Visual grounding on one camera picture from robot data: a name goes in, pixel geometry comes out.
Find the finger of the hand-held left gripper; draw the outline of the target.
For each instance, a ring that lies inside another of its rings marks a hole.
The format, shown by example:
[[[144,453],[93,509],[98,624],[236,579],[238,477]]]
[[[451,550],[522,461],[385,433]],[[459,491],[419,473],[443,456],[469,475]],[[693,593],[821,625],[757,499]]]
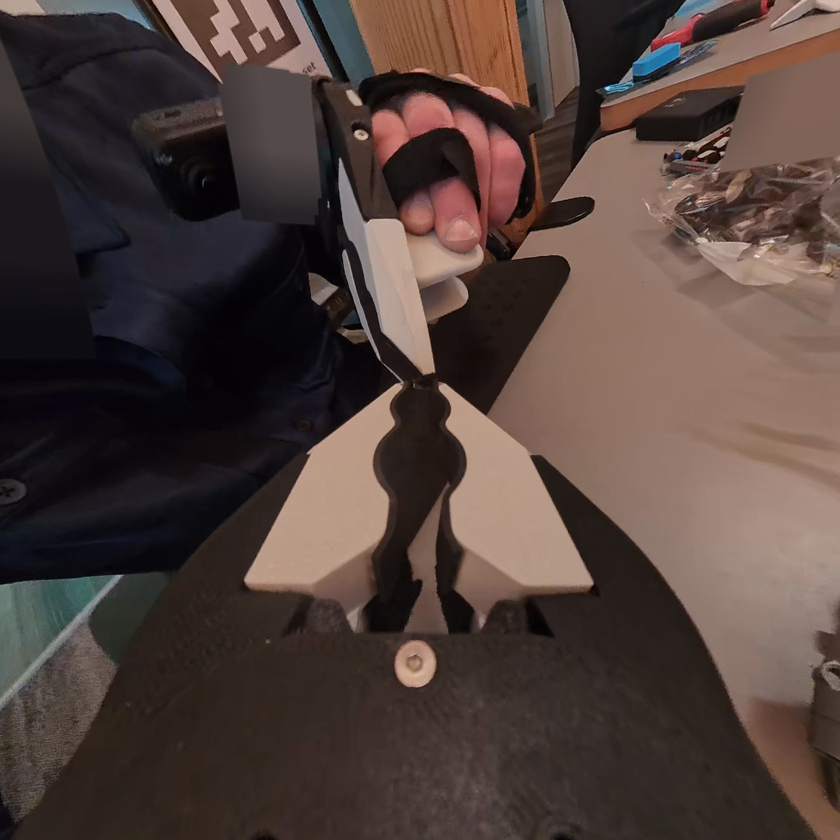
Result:
[[[424,307],[402,225],[383,218],[364,222],[363,245],[364,282],[375,309],[371,338],[381,361],[403,382],[434,375]]]
[[[369,340],[371,347],[384,367],[399,380],[385,364],[374,346],[371,338],[371,324],[375,321],[375,308],[371,295],[366,289],[364,282],[365,248],[363,245],[363,223],[365,220],[359,204],[356,200],[350,178],[343,163],[339,164],[339,204],[341,220],[337,226],[337,236],[341,246],[341,259],[343,277],[345,278],[351,294],[352,302],[359,316],[361,327],[365,337]]]

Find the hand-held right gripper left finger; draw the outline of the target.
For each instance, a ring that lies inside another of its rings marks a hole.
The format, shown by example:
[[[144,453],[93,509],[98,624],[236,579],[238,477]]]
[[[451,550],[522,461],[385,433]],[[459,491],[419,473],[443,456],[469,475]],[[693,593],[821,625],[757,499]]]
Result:
[[[311,595],[339,603],[355,632],[375,595],[371,560],[390,501],[374,456],[395,425],[394,385],[312,447],[245,575],[254,592]]]

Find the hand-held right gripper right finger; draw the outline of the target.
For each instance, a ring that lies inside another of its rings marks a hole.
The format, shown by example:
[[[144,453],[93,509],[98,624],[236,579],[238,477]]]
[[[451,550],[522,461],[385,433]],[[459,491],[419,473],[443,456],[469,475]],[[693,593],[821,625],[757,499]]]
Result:
[[[584,594],[594,581],[525,447],[446,384],[454,473],[436,539],[437,597],[449,632],[495,604]]]

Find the partly built lego car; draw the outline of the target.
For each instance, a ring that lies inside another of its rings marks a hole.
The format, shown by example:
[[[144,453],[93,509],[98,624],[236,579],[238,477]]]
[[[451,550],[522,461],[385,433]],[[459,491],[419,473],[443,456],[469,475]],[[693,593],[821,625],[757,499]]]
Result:
[[[839,633],[823,633],[822,661],[812,670],[809,743],[819,759],[826,797],[839,810]]]

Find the small lego beam assembly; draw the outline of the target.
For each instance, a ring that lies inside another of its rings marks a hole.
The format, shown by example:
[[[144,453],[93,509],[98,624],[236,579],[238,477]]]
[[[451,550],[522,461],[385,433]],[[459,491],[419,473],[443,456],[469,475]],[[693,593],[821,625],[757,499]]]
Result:
[[[727,125],[701,140],[688,143],[664,155],[661,174],[682,176],[703,172],[721,162],[731,137],[732,126]]]

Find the person's left hand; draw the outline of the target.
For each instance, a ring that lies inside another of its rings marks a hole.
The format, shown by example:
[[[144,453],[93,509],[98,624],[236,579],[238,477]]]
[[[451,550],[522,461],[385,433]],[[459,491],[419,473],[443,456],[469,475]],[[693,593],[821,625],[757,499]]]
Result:
[[[464,254],[484,247],[489,230],[511,218],[518,205],[526,161],[516,141],[497,125],[431,93],[415,91],[375,112],[372,127],[380,165],[409,140],[438,129],[456,129],[472,150],[480,206],[459,178],[437,182],[400,205],[399,216],[408,234],[425,236],[434,232],[447,249]]]

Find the black dimpled mat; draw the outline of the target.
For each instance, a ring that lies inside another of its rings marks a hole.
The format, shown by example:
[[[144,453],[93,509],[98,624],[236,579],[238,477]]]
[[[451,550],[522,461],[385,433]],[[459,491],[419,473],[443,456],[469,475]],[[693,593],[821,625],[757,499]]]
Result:
[[[488,414],[570,273],[558,255],[482,267],[467,303],[431,328],[438,379]]]

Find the light wooden partition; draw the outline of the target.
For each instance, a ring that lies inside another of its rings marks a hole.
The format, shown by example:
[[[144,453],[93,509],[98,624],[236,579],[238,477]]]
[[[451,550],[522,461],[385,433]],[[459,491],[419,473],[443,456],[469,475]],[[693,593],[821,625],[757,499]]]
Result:
[[[351,1],[375,74],[460,74],[529,105],[514,1]]]

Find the person's dark blue clothing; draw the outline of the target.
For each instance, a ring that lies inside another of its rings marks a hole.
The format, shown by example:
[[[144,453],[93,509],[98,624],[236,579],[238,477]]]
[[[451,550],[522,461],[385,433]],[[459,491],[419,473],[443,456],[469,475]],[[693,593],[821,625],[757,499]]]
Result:
[[[173,571],[290,461],[373,400],[335,332],[317,236],[170,212],[131,125],[217,95],[117,14],[2,13],[2,43],[69,227],[96,356],[2,364],[2,584]]]

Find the blue sponge block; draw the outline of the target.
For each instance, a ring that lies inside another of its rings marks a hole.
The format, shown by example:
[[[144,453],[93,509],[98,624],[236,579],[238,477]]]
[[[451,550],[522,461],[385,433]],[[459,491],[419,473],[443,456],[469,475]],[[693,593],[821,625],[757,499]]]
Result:
[[[660,77],[679,61],[680,43],[667,43],[640,56],[632,66],[633,83],[645,83]]]

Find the black flat box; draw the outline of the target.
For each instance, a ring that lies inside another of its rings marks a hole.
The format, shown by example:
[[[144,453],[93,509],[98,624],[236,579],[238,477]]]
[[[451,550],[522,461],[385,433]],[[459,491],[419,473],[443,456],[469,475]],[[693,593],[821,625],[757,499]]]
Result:
[[[683,91],[636,119],[636,140],[701,140],[735,120],[743,92],[741,86]]]

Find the clear plastic bag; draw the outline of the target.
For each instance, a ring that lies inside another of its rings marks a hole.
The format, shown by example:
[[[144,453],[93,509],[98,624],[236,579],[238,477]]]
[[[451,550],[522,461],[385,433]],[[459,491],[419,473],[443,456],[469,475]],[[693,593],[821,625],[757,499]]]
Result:
[[[839,159],[683,175],[651,217],[745,287],[838,280]]]

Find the grey side table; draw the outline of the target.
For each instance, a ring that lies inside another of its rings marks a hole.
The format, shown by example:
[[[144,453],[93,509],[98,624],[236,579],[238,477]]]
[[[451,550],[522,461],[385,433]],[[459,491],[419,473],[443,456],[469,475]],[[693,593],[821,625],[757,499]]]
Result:
[[[724,35],[697,62],[601,105],[601,130],[622,131],[646,111],[683,91],[744,86],[768,71],[839,50],[839,13],[814,12],[772,29],[794,2],[776,2],[765,18]]]

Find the red black handled tool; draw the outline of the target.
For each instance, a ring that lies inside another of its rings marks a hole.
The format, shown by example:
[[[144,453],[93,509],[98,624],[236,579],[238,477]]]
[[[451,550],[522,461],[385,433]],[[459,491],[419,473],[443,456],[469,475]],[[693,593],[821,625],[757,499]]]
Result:
[[[691,46],[705,40],[727,35],[736,29],[761,20],[771,10],[775,1],[737,1],[693,17],[685,26],[668,35],[654,39],[651,51],[665,46]]]

